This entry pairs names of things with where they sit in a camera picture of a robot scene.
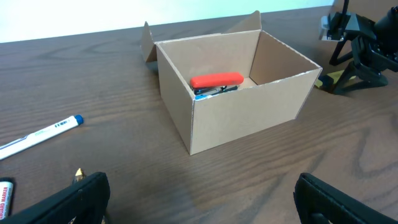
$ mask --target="box flap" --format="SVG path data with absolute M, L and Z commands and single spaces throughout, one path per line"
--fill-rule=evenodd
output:
M 249 17 L 244 19 L 243 21 L 235 24 L 223 34 L 230 34 L 233 32 L 242 32 L 249 30 L 261 30 L 261 15 L 259 11 L 255 11 Z
M 142 31 L 141 51 L 145 62 L 155 62 L 157 60 L 156 46 L 147 22 L 145 22 L 144 31 Z

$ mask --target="marker barrel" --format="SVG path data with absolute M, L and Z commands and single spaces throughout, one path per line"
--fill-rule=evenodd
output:
M 74 128 L 82 123 L 83 118 L 80 115 L 70 116 L 69 118 L 41 129 L 40 131 L 36 131 L 35 133 L 0 146 L 0 160 L 14 155 L 15 153 L 21 152 L 65 131 L 68 131 L 69 129 Z

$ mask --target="marker label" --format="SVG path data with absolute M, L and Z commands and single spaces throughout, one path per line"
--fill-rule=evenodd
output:
M 8 216 L 13 187 L 11 182 L 0 182 L 0 220 Z

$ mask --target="cardboard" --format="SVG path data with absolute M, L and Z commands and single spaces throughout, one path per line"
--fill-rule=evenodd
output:
M 158 60 L 160 94 L 191 155 L 295 119 L 322 70 L 262 31 L 258 11 L 222 34 L 160 42 L 146 23 L 141 49 L 146 62 Z M 191 77 L 217 72 L 244 81 L 196 100 Z

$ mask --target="wood grain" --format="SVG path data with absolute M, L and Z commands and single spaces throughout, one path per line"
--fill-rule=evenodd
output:
M 264 30 L 332 72 L 317 40 L 329 7 L 262 15 Z M 152 27 L 156 40 L 223 32 L 242 17 Z M 0 145 L 82 114 L 85 123 L 0 161 L 14 213 L 106 172 L 115 223 L 299 223 L 301 172 L 398 218 L 398 78 L 349 97 L 313 90 L 294 121 L 189 156 L 139 50 L 141 28 L 0 44 Z

